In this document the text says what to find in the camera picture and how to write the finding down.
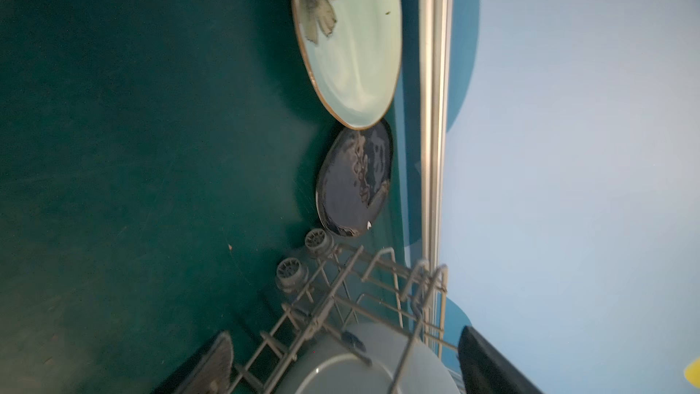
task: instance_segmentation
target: teal wall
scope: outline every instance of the teal wall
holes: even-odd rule
[[[700,0],[479,0],[478,25],[451,299],[545,393],[696,393]]]
[[[421,101],[418,0],[401,0],[403,24],[402,69],[395,100],[401,180],[401,215],[406,259],[421,256]],[[408,247],[417,246],[409,252]]]
[[[0,393],[147,393],[219,329],[244,362],[339,130],[290,0],[0,0]]]
[[[451,298],[448,298],[444,307],[444,340],[450,344],[458,345],[462,330],[467,325],[472,325],[467,314],[457,306],[457,303],[453,302]],[[456,351],[443,347],[442,363],[458,374],[461,373]]]

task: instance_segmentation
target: floor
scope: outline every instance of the floor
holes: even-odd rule
[[[219,329],[246,360],[340,130],[289,0],[0,0],[0,70],[0,393],[148,393]]]

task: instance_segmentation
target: plate rim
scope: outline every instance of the plate rim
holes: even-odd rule
[[[399,20],[401,22],[400,26],[400,35],[401,35],[401,43],[399,44],[399,49],[398,49],[398,70],[396,71],[396,78],[394,80],[394,85],[393,85],[393,91],[391,92],[391,98],[389,99],[389,103],[386,104],[386,109],[384,112],[381,114],[381,116],[374,121],[370,125],[363,125],[360,127],[353,127],[352,125],[348,124],[343,118],[341,118],[334,109],[330,107],[328,102],[326,101],[326,98],[323,97],[323,94],[321,94],[319,85],[316,82],[316,77],[314,76],[314,72],[311,70],[311,64],[309,60],[309,54],[306,50],[306,46],[304,45],[304,35],[302,34],[301,27],[299,24],[299,16],[297,15],[297,7],[295,6],[295,1],[290,0],[290,5],[292,8],[292,19],[294,21],[294,33],[297,35],[297,44],[299,45],[299,50],[301,51],[302,54],[302,59],[304,60],[304,67],[306,67],[307,74],[309,75],[309,79],[311,80],[311,85],[314,86],[314,91],[316,92],[316,95],[319,97],[320,102],[323,104],[323,107],[326,108],[326,110],[341,124],[343,124],[344,127],[350,128],[355,131],[364,131],[365,129],[372,128],[374,125],[378,124],[384,116],[386,116],[387,112],[389,112],[389,109],[391,108],[391,104],[393,103],[394,97],[396,96],[396,89],[398,88],[398,78],[401,75],[401,65],[403,64],[403,7],[401,0],[398,0],[398,12],[399,12]]]

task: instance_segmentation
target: blue wall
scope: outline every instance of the blue wall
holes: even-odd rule
[[[451,299],[546,393],[696,393],[700,0],[478,10],[450,76]]]

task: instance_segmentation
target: floral pattern plate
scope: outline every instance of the floral pattern plate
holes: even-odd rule
[[[372,127],[396,89],[400,0],[292,0],[292,14],[320,101],[346,127]]]
[[[372,227],[389,195],[392,156],[386,121],[363,131],[343,128],[316,184],[316,209],[326,229],[354,237]]]

